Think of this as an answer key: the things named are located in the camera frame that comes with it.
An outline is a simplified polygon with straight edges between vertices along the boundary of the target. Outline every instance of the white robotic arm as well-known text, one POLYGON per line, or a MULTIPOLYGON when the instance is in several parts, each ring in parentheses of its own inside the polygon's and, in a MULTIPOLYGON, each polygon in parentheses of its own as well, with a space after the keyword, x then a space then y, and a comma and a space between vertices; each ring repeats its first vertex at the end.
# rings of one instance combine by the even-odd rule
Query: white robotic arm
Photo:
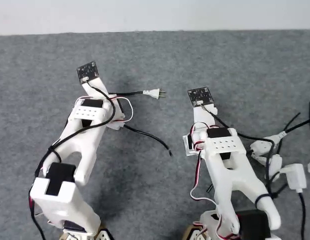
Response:
MULTIPOLYGON (((84 124, 86 127, 99 125, 112 116, 112 104, 103 94, 94 89, 99 89, 108 95, 98 76, 95 62, 88 63, 77 71, 88 96, 76 101, 59 140, 53 145, 83 129, 84 124)), ((123 126, 120 121, 112 122, 125 117, 118 101, 115 100, 113 103, 115 114, 110 125, 89 128, 54 148, 43 162, 44 177, 36 177, 30 191, 31 199, 40 206, 50 223, 78 240, 88 240, 98 237, 97 234, 99 234, 100 217, 83 200, 77 185, 86 185, 90 178, 96 161, 97 148, 106 126, 113 129, 123 126), (81 153, 81 160, 77 167, 60 163, 75 152, 81 153)))
MULTIPOLYGON (((237 131, 216 126, 209 112, 216 115, 217 109, 207 87, 189 90, 188 95, 193 104, 195 123, 190 134, 183 136, 185 152, 187 156, 200 154, 199 159, 205 161, 217 204, 216 210, 206 211, 200 217, 200 222, 207 227, 210 237, 207 239, 227 239, 223 236, 237 236, 243 229, 231 202, 232 191, 241 191, 253 203, 265 196, 256 206, 267 215, 268 231, 278 229, 280 215, 271 197, 267 196, 266 187, 256 177, 237 131)), ((278 238, 271 235, 267 239, 278 238)))

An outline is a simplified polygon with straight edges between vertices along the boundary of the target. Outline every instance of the black circuit board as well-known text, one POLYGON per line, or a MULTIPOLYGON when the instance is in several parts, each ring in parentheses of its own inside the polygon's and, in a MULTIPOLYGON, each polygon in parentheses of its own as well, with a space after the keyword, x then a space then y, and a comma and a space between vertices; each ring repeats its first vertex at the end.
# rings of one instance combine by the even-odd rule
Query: black circuit board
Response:
POLYGON ((98 78, 99 71, 97 70, 95 61, 92 61, 83 66, 78 67, 77 75, 80 84, 84 84, 86 82, 89 82, 90 80, 98 78))
POLYGON ((188 90, 187 93, 193 108, 214 103, 210 90, 207 86, 188 90))

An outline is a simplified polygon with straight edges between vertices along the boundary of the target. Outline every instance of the white wall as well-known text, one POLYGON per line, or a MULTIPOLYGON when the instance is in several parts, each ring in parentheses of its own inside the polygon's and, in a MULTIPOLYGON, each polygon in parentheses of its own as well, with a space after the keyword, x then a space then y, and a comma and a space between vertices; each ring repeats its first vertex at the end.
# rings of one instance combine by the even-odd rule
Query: white wall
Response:
POLYGON ((310 29, 310 0, 0 0, 0 35, 310 29))

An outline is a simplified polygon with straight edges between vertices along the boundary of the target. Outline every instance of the gray carpet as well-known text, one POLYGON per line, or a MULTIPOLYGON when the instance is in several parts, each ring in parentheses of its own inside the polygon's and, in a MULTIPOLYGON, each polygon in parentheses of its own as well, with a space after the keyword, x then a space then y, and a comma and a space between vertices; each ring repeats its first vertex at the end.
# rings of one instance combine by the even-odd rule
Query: gray carpet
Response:
MULTIPOLYGON (((187 225, 213 206, 189 197, 196 157, 186 157, 182 135, 193 110, 187 90, 209 86, 218 115, 238 131, 265 137, 282 130, 310 101, 310 31, 135 32, 0 36, 0 239, 37 240, 27 193, 34 170, 61 134, 77 97, 85 94, 76 68, 95 60, 109 91, 162 88, 167 97, 130 97, 130 126, 165 140, 173 152, 127 129, 108 129, 86 187, 80 190, 116 240, 178 240, 187 225)), ((243 140, 246 146, 251 143, 243 140)), ((284 164, 310 161, 310 128, 286 137, 284 164)), ((75 155, 66 162, 78 162, 75 155)), ((251 164, 262 178, 264 169, 251 164)), ((200 172, 198 196, 211 183, 200 172)), ((306 239, 310 240, 310 174, 306 239)), ((282 177, 274 184, 279 187, 282 177)), ((236 210, 254 205, 233 194, 236 210)), ((275 204, 282 219, 276 233, 300 239, 301 204, 286 189, 275 204)), ((48 240, 60 230, 38 217, 48 240)))

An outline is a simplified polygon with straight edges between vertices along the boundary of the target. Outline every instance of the red and white wire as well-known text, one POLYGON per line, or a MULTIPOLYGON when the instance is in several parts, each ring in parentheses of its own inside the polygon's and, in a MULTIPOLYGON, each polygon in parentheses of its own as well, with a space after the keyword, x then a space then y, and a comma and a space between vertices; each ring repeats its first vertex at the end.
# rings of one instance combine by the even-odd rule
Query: red and white wire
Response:
POLYGON ((203 143, 205 143, 205 141, 199 140, 199 141, 197 141, 197 142, 194 143, 193 148, 194 148, 196 151, 203 150, 203 149, 204 149, 203 147, 198 147, 198 146, 196 146, 197 144, 203 144, 203 143))
POLYGON ((203 233, 205 233, 207 231, 207 227, 203 228, 198 235, 195 237, 195 240, 197 240, 203 233))
POLYGON ((193 195, 193 191, 196 189, 196 187, 197 187, 198 184, 199 184, 201 160, 202 160, 202 158, 201 158, 201 152, 199 152, 198 160, 197 160, 197 165, 196 165, 194 186, 193 186, 193 188, 190 190, 189 195, 190 195, 190 197, 191 197, 193 200, 195 200, 195 201, 207 200, 207 201, 213 203, 213 204, 217 207, 217 203, 216 203, 214 200, 212 200, 212 199, 210 199, 210 198, 208 198, 208 197, 195 197, 195 196, 193 195))
POLYGON ((219 239, 221 239, 221 240, 236 240, 236 239, 240 238, 239 236, 237 236, 233 233, 231 233, 227 236, 219 235, 219 229, 220 229, 221 225, 222 225, 222 216, 219 216, 218 224, 217 224, 217 227, 215 229, 215 234, 219 239))

